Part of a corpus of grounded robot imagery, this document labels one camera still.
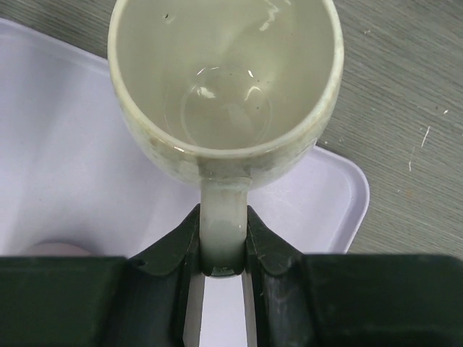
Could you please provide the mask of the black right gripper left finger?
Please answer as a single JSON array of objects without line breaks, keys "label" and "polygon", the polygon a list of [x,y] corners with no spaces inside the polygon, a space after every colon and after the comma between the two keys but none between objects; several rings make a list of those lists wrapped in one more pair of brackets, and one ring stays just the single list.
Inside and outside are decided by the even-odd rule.
[{"label": "black right gripper left finger", "polygon": [[134,340],[130,346],[199,346],[201,330],[200,206],[137,254]]}]

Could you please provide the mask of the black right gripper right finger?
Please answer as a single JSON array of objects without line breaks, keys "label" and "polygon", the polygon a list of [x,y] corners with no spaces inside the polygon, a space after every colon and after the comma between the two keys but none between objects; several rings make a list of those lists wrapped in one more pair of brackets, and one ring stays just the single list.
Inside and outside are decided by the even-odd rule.
[{"label": "black right gripper right finger", "polygon": [[314,346],[302,253],[247,210],[244,303],[248,346]]}]

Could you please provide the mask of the white speckled mug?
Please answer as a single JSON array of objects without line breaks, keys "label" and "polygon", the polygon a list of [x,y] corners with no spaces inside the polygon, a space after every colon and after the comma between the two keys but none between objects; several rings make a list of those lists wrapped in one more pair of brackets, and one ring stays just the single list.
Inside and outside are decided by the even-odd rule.
[{"label": "white speckled mug", "polygon": [[126,125],[200,188],[203,272],[245,266],[247,196],[290,171],[334,111],[344,40],[332,1],[117,1],[107,42]]}]

